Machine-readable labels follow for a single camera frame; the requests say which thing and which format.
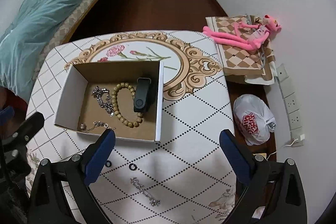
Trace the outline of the checkered cushion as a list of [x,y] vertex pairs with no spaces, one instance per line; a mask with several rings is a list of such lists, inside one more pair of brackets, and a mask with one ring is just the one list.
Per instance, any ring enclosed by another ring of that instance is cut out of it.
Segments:
[[[234,34],[236,23],[258,24],[261,18],[254,15],[206,17],[207,26],[214,32]],[[272,85],[277,76],[275,55],[271,40],[264,42],[259,50],[250,53],[239,47],[216,45],[222,60],[224,74],[237,83]]]

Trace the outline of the white charger plug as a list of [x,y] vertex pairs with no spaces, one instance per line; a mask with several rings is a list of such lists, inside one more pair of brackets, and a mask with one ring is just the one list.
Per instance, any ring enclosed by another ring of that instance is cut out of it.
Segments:
[[298,143],[298,142],[302,142],[304,139],[305,139],[305,134],[301,134],[301,135],[298,135],[298,136],[295,138],[295,142],[296,142],[296,143]]

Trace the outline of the patterned tablecloth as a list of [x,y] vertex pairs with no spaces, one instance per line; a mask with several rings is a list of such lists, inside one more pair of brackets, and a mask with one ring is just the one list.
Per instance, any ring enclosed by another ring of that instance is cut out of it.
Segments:
[[27,113],[28,188],[43,159],[81,154],[109,125],[116,145],[90,188],[113,223],[222,223],[235,174],[219,144],[234,129],[214,42],[200,32],[123,32],[81,39],[47,55]]

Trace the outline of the wall socket strip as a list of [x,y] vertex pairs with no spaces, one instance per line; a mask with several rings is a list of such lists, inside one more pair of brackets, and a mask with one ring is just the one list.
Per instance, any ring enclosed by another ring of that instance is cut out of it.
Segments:
[[290,142],[286,144],[285,147],[303,146],[305,139],[302,142],[295,142],[295,138],[298,135],[303,134],[303,126],[301,121],[300,103],[295,93],[293,81],[288,75],[284,64],[279,65],[276,71],[290,131]]

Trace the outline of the white plastic bag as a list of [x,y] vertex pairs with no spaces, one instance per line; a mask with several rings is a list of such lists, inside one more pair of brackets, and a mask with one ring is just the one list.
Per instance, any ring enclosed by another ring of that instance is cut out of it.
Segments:
[[243,94],[234,101],[234,119],[247,145],[267,142],[276,128],[276,120],[263,100]]

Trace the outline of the teal blanket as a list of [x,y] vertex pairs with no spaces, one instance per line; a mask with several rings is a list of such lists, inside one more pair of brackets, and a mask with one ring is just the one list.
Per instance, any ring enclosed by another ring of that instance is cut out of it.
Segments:
[[41,66],[84,0],[24,0],[1,36],[1,87],[28,102]]

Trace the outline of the bed mattress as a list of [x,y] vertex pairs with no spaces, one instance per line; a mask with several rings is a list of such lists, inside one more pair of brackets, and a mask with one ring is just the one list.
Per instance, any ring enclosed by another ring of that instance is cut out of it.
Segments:
[[60,25],[60,27],[54,33],[52,39],[43,48],[41,54],[39,55],[38,63],[34,69],[32,77],[33,82],[36,81],[42,65],[49,52],[55,47],[69,42],[70,38],[74,34],[75,30],[78,28],[81,21],[88,14],[90,9],[92,9],[92,7],[97,3],[97,1],[98,0],[82,0],[80,5],[78,5],[76,9],[72,11],[70,16],[68,16],[68,18],[66,18],[66,20],[64,20],[64,22]]

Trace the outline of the white cardboard box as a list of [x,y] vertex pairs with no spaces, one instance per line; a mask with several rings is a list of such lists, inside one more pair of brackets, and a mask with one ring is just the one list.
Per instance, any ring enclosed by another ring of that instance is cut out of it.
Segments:
[[[137,79],[151,79],[150,106],[133,109]],[[122,140],[161,140],[163,62],[107,61],[70,65],[61,90],[54,125],[82,134],[101,135],[111,128]],[[87,132],[80,130],[80,124]]]

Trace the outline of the pink panther plush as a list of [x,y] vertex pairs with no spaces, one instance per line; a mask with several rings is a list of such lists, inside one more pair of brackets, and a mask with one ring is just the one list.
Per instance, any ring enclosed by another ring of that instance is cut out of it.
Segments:
[[214,32],[209,26],[203,27],[203,33],[214,40],[215,43],[238,47],[248,52],[256,52],[268,40],[272,33],[281,30],[280,23],[272,16],[266,14],[256,24],[247,24],[243,20],[232,22],[231,32]]

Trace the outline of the small silver earring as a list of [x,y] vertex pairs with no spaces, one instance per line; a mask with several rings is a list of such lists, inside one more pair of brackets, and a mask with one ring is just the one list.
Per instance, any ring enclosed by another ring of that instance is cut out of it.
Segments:
[[86,124],[81,123],[81,124],[80,124],[80,130],[81,130],[82,132],[87,132],[87,126],[86,126]]

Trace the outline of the black smart band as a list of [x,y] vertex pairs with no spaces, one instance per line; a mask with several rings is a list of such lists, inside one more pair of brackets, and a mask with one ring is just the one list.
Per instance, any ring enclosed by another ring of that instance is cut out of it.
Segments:
[[150,106],[151,79],[140,77],[137,79],[133,109],[136,113],[145,113]]

